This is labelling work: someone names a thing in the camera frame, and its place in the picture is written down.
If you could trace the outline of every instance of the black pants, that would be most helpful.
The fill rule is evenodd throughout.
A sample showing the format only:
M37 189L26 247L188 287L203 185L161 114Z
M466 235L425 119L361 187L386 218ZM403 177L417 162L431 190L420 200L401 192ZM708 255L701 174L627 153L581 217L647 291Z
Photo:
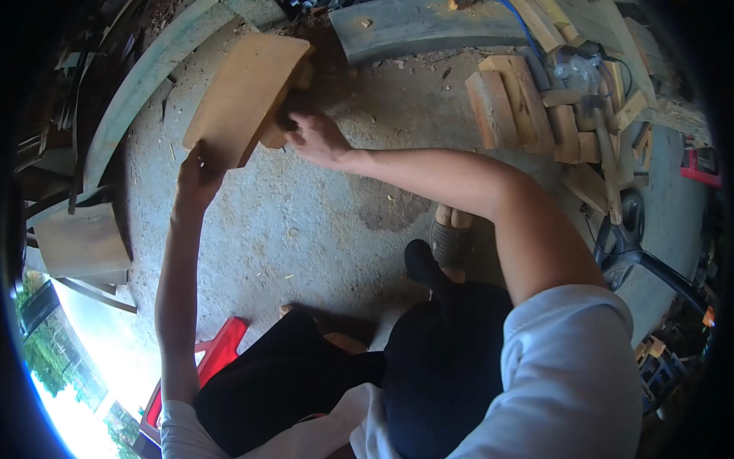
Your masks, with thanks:
M484 418L502 392L504 289L452 283L428 245L405 249L408 276L428 286L395 324L384 352L348 355L294 309L201 389L197 416L237 457L314 413L329 413L362 383L383 389L390 442L404 458L443 458Z

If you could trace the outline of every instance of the plastic bag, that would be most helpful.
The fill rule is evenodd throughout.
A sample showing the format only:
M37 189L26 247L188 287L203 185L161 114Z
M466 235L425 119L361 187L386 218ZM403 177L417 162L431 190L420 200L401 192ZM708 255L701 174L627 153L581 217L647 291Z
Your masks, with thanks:
M598 54L589 59L574 54L569 62L558 64L553 69L553 75L563 79L568 89L577 90L583 95L597 95L602 78L597 69L600 63L601 57Z

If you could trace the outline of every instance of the workshop floor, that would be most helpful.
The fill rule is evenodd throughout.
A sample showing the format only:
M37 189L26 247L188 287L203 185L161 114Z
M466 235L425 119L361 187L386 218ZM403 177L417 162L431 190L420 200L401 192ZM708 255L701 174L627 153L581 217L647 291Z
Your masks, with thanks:
M158 89L127 139L127 209L120 219L126 221L133 256L127 290L139 312L134 317L120 314L119 320L133 330L139 357L151 362L158 361L153 304L175 179L186 155L181 139L218 62L239 33L234 30L237 25L225 26L175 69L174 87L164 84ZM338 121L353 145L439 146L494 156L532 174L591 247L578 213L581 201L560 184L560 164L549 156L481 148L464 86L482 58L477 50L433 64L431 60L442 54L426 62L403 59L402 69L395 62L367 65L354 75L333 36L328 31L321 35L314 40L316 80L309 97L315 108ZM161 102L169 90L163 116ZM700 248L705 189L678 174L680 135L656 127L654 138L650 186L642 190L647 210L643 245L690 275ZM401 311L426 297L425 289L405 278L402 251L412 239L428 238L436 205L368 178L321 169L296 157L289 147L275 151L258 146L245 168L228 172L206 214L197 340L212 338L228 317L236 315L250 322L243 350L277 320L278 306L302 303L378 323L371 349L382 349ZM481 221L476 227L474 271L469 277L501 282L492 226ZM634 315L632 344L655 326L674 297L670 288L640 267L619 294Z

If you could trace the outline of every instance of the hammer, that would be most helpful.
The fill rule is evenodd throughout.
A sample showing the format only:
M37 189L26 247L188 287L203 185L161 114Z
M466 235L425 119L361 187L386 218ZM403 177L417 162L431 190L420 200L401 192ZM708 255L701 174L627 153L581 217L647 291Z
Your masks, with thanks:
M617 158L609 138L609 131L604 120L604 99L600 95L585 95L581 98L581 114L591 118L596 125L601 150L601 170L604 172L606 197L609 200L609 219L612 225L622 224L622 199L619 196L619 179L617 178Z

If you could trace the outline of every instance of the white sleeve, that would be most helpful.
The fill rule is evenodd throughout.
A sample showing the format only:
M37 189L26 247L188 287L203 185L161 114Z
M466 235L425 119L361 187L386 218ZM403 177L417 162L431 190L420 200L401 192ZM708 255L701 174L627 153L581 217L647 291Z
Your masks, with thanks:
M597 286L560 286L504 323L504 392L450 458L632 458L642 390L627 305Z
M161 454L163 459L229 459L199 423L194 407L178 400L163 402Z

